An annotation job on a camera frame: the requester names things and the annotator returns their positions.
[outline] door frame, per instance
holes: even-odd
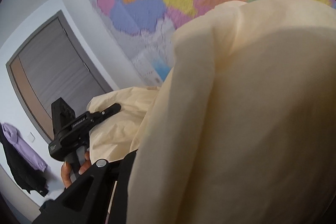
[[[6,63],[6,68],[8,72],[8,76],[10,78],[11,84],[13,86],[14,92],[19,99],[19,102],[24,109],[26,115],[28,116],[29,120],[32,122],[36,130],[40,133],[40,135],[43,137],[43,139],[49,144],[51,142],[50,137],[48,134],[44,131],[44,129],[40,126],[39,122],[37,121],[34,114],[31,112],[29,107],[27,106],[25,99],[22,97],[21,92],[17,86],[13,71],[11,69],[11,64],[15,60],[16,57],[18,57],[19,53],[22,51],[22,49],[30,42],[30,40],[35,37],[44,27],[46,27],[48,24],[50,24],[55,19],[58,19],[61,26],[63,27],[63,30],[67,37],[69,38],[69,41],[75,51],[77,52],[80,59],[83,61],[84,65],[87,67],[93,78],[97,81],[97,83],[100,85],[102,90],[106,93],[113,91],[110,85],[106,82],[104,77],[100,74],[100,72],[97,70],[95,65],[92,63],[91,59],[83,49],[82,45],[78,41],[76,35],[72,31],[68,21],[66,20],[63,12],[59,10],[55,15],[50,17],[46,22],[44,22],[41,26],[39,26],[23,43],[22,45],[15,51],[15,53],[12,55],[10,60]]]

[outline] door hinge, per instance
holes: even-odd
[[[66,36],[68,36],[68,33],[64,28],[63,28],[63,32],[65,33]]]
[[[88,66],[83,62],[84,66],[86,67],[87,71],[90,72],[90,69],[88,68]]]

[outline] hanging clothes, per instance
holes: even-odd
[[[39,170],[34,170],[19,152],[6,139],[2,126],[0,127],[0,142],[2,143],[7,164],[14,177],[15,182],[24,190],[30,193],[36,190],[41,196],[46,196],[46,179]]]
[[[48,167],[45,161],[20,136],[19,130],[9,123],[2,124],[3,133],[8,142],[19,152],[34,170],[44,172]]]

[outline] beige fabric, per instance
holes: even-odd
[[[90,135],[90,160],[120,160],[136,150],[142,139],[158,87],[127,88],[94,97],[88,104],[91,113],[103,111],[114,103],[121,111],[95,126]]]
[[[336,11],[217,6],[173,35],[127,224],[312,223],[336,191]]]

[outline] light switch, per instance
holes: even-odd
[[[29,133],[29,135],[28,135],[28,140],[29,140],[31,143],[34,142],[35,137],[34,137],[34,135],[33,135],[32,133]]]

